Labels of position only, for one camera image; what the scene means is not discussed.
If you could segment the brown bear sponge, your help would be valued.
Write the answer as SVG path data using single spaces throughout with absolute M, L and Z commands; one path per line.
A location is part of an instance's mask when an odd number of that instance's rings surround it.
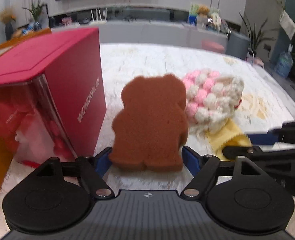
M 186 88 L 172 74 L 138 76 L 121 92 L 123 109 L 115 116 L 109 160 L 123 170 L 177 172 L 179 149 L 188 137 Z

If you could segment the pink white crochet toy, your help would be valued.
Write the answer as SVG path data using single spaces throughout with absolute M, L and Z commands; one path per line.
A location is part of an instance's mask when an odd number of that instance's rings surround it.
M 212 69 L 188 72 L 182 82 L 186 88 L 185 113 L 195 133 L 216 133 L 238 109 L 244 81 Z

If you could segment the yellow cloth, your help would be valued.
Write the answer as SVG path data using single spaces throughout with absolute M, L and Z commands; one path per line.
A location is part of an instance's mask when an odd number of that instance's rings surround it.
M 220 158 L 221 161 L 228 161 L 228 159 L 222 153 L 225 146 L 252 146 L 250 139 L 231 119 L 228 119 L 226 124 L 218 132 L 206 132 L 205 134 L 209 144 L 211 145 L 214 155 Z

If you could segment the white lace tablecloth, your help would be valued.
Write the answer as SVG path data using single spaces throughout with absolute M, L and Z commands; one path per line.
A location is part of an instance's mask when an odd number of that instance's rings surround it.
M 185 146 L 185 87 L 173 75 L 137 79 L 121 121 L 126 164 L 193 174 L 187 196 L 176 190 L 121 190 L 103 180 L 115 149 L 91 157 L 96 123 L 80 119 L 92 95 L 103 92 L 96 40 L 25 42 L 0 57 L 0 87 L 40 79 L 47 83 L 64 130 L 79 156 L 47 158 L 3 200 L 6 239 L 291 239 L 290 194 L 247 158 L 224 165 L 201 161 Z

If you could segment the water jug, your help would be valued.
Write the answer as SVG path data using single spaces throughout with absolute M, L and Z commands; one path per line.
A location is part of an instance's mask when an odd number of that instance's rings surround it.
M 283 78 L 288 77 L 289 72 L 291 71 L 293 66 L 293 58 L 291 54 L 292 48 L 293 46 L 290 44 L 286 51 L 280 53 L 275 67 L 275 72 Z

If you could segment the pink space heater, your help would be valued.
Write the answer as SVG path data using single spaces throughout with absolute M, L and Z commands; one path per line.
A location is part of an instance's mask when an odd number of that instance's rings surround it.
M 256 57 L 255 55 L 256 55 L 256 53 L 254 51 L 252 51 L 251 49 L 249 49 L 247 57 L 246 57 L 246 61 L 248 63 L 250 63 L 252 66 L 257 65 L 259 67 L 264 68 L 265 65 L 264 65 L 263 61 L 259 57 Z

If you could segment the floor potted plant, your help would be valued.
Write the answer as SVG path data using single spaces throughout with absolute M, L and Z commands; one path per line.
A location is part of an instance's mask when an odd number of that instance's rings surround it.
M 246 28 L 246 34 L 250 39 L 249 54 L 256 57 L 256 51 L 262 42 L 265 41 L 275 41 L 275 38 L 268 37 L 267 34 L 279 30 L 278 28 L 273 29 L 264 29 L 265 25 L 268 22 L 268 19 L 265 19 L 264 22 L 257 29 L 256 24 L 251 24 L 247 15 L 241 15 L 242 22 Z

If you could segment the grey trash bin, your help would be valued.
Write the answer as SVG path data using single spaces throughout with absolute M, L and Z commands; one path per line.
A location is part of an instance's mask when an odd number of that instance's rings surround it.
M 231 32 L 228 37 L 226 55 L 245 60 L 250 47 L 250 38 L 236 32 Z

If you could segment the white marble tv cabinet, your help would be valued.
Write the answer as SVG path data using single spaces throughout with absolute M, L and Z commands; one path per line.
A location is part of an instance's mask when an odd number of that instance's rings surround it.
M 202 49 L 204 41 L 227 46 L 228 38 L 222 33 L 198 29 L 185 23 L 162 21 L 107 21 L 80 25 L 73 23 L 54 27 L 51 31 L 97 27 L 101 43 L 146 43 Z

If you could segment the white wifi router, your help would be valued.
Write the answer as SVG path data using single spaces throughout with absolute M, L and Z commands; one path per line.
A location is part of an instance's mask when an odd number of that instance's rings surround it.
M 107 22 L 107 8 L 95 8 L 90 10 L 92 19 L 89 25 L 105 24 Z

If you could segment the teddy bear on cabinet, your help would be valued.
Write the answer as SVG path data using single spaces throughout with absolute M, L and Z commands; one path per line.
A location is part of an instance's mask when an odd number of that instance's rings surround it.
M 208 18 L 210 9 L 206 5 L 199 5 L 197 9 L 197 21 L 201 22 Z

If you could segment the green plant in glass vase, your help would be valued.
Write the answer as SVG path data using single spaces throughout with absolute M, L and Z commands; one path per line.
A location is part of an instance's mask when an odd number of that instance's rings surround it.
M 39 31 L 42 28 L 42 25 L 39 22 L 43 8 L 47 6 L 47 3 L 44 3 L 43 0 L 31 0 L 30 7 L 23 7 L 24 10 L 30 12 L 33 21 L 30 23 L 33 27 L 33 31 Z

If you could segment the dried flowers in dark vase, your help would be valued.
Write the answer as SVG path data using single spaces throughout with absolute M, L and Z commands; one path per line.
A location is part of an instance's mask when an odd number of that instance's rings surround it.
M 14 33 L 12 22 L 16 22 L 16 17 L 13 14 L 12 8 L 5 8 L 0 12 L 0 22 L 5 25 L 5 37 L 8 41 Z

